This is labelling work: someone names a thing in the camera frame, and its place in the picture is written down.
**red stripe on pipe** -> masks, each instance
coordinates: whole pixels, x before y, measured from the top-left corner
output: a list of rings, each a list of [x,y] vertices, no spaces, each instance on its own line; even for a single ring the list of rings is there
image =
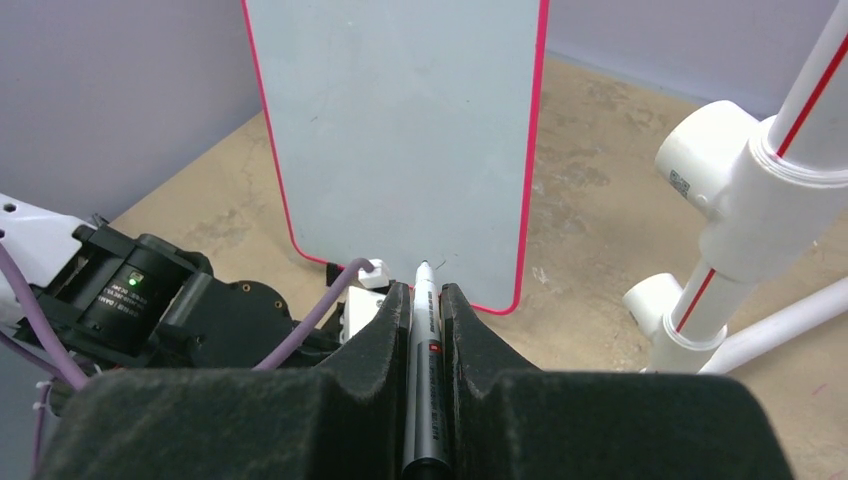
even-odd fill
[[[689,316],[692,315],[692,310],[695,310],[695,305],[698,303],[698,300],[701,299],[701,295],[707,290],[707,285],[710,284],[710,280],[715,276],[715,269],[710,269],[707,272],[707,276],[704,277],[704,282],[701,283],[701,287],[698,289],[698,292],[695,293],[695,298],[692,299],[692,303],[689,304],[689,308],[686,309],[686,313],[683,314],[683,318],[680,319],[680,323],[677,324],[677,328],[675,332],[680,333],[680,330],[683,330],[683,325],[686,325],[686,320],[689,320]]]
[[[810,94],[810,98],[807,99],[807,103],[804,104],[804,108],[801,109],[801,113],[799,113],[798,118],[795,119],[795,123],[793,123],[792,127],[789,128],[786,138],[783,139],[783,143],[781,143],[780,148],[777,149],[778,157],[783,158],[786,151],[789,150],[789,145],[792,144],[792,140],[795,140],[795,136],[798,134],[798,131],[801,130],[801,126],[807,120],[807,117],[810,116],[810,112],[813,111],[813,107],[815,107],[816,102],[819,101],[822,93],[824,93],[825,87],[827,87],[827,84],[833,78],[833,75],[839,68],[839,64],[842,63],[842,59],[845,58],[846,52],[848,52],[848,35],[846,35],[842,40],[842,44],[839,45],[839,49],[836,50],[836,54],[833,55],[833,58],[827,65],[827,68],[824,69],[822,78],[819,79],[819,83],[816,84],[816,87]]]

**whiteboard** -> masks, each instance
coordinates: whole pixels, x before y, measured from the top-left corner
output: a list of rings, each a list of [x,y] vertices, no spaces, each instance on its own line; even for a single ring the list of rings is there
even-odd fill
[[[509,313],[547,0],[243,0],[292,242]]]

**floor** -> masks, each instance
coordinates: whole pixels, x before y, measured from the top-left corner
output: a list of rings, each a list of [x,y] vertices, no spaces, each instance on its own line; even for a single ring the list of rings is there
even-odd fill
[[[621,304],[640,280],[683,283],[704,225],[653,170],[694,106],[549,60],[538,134],[524,289],[512,315],[481,318],[536,365],[635,371],[649,343]],[[323,270],[285,228],[261,115],[114,222],[205,252],[223,280],[278,289],[295,316],[323,293]],[[790,272],[763,285],[737,331],[848,272],[848,212]],[[799,478],[848,479],[848,314],[732,373],[766,408]]]

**red edge trim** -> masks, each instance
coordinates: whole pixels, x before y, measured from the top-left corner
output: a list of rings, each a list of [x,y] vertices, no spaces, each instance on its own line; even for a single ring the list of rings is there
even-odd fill
[[[815,88],[813,88],[812,93],[810,93],[810,98],[807,99],[807,103],[804,104],[804,107],[801,108],[801,112],[798,113],[798,118],[795,119],[795,122],[789,128],[789,131],[786,132],[786,138],[783,139],[783,143],[780,144],[780,147],[776,152],[778,157],[783,158],[783,156],[786,155],[787,150],[789,150],[789,146],[801,130],[801,126],[804,125],[807,117],[810,116],[810,112],[813,111],[813,107],[816,106],[819,98],[821,98],[824,93],[825,87],[827,87],[827,84],[830,83],[830,80],[833,78],[836,70],[839,69],[839,64],[842,63],[842,60],[845,58],[846,52],[848,52],[848,35],[842,39],[842,44],[839,45],[839,48],[833,55],[833,58],[830,59],[830,63],[827,65],[827,68],[824,69],[822,77],[819,79]]]
[[[277,146],[274,142],[274,134],[271,129],[271,117],[268,115],[268,103],[265,101],[265,86],[262,84],[262,73],[259,70],[259,59],[256,57],[256,44],[253,42],[253,29],[250,26],[250,15],[247,13],[247,2],[242,0],[241,8],[244,12],[244,24],[247,27],[247,37],[250,40],[250,53],[253,55],[253,68],[256,72],[256,81],[259,83],[259,98],[262,101],[262,112],[265,115],[265,127],[268,129],[268,139],[271,142],[271,155],[274,156],[274,169],[277,171],[277,182],[280,184],[280,196],[283,198],[283,210],[286,213],[286,226],[289,230],[289,238],[291,238],[292,246],[295,251],[303,258],[313,262],[326,264],[326,260],[309,255],[301,250],[294,237],[294,228],[291,225],[291,215],[289,215],[289,203],[286,200],[286,192],[283,190],[283,175],[280,172],[280,162],[277,160]]]
[[[680,319],[680,323],[677,324],[677,328],[674,330],[677,333],[680,333],[683,330],[683,326],[686,325],[686,320],[689,320],[689,316],[692,315],[692,310],[695,310],[695,305],[698,303],[698,300],[701,299],[701,295],[707,290],[707,285],[710,284],[710,280],[715,276],[715,269],[711,268],[709,272],[707,272],[707,276],[704,277],[703,283],[701,283],[701,287],[698,288],[698,292],[695,293],[695,298],[692,299],[692,303],[689,304],[689,308],[686,309],[686,313],[683,314],[683,318]]]
[[[262,73],[259,70],[259,61],[256,58],[256,44],[253,41],[253,30],[250,26],[250,15],[247,12],[247,2],[242,0],[242,11],[244,12],[244,22],[247,27],[247,36],[250,40],[250,52],[253,55],[253,66],[256,71],[256,79],[259,83],[259,98],[262,101],[262,111],[265,115],[265,125],[268,128],[268,138],[271,142],[271,154],[274,156],[274,168],[277,171],[277,181],[280,184],[280,195],[283,199],[283,210],[286,213],[286,226],[289,230],[289,238],[295,251],[307,260],[326,264],[327,261],[314,257],[304,252],[297,244],[295,239],[294,229],[292,228],[291,218],[289,215],[288,201],[286,200],[286,192],[283,188],[283,176],[280,172],[280,162],[277,160],[277,147],[274,142],[274,135],[271,129],[271,118],[268,115],[268,104],[265,101],[265,87],[262,83]],[[539,0],[539,22],[536,31],[536,58],[533,65],[533,89],[530,99],[530,124],[527,133],[527,157],[525,159],[524,169],[524,196],[521,200],[521,223],[520,233],[518,238],[518,258],[516,260],[515,272],[515,291],[513,294],[512,304],[505,310],[494,310],[482,305],[473,306],[480,311],[491,313],[494,315],[508,315],[518,308],[518,303],[521,301],[521,286],[524,278],[524,256],[527,249],[527,224],[530,219],[530,197],[533,193],[533,163],[536,155],[536,133],[539,125],[539,106],[542,96],[542,72],[545,64],[545,39],[547,38],[548,27],[548,5],[549,0]]]

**pipe elbow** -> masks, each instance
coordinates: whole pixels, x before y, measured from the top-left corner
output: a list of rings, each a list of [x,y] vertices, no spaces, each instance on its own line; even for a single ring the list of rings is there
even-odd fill
[[[670,273],[660,273],[637,283],[624,294],[624,305],[645,337],[651,342],[663,317],[677,304],[683,289]]]
[[[739,152],[757,128],[756,118],[729,101],[699,108],[663,141],[655,166],[692,206],[716,216],[719,194],[730,182]]]

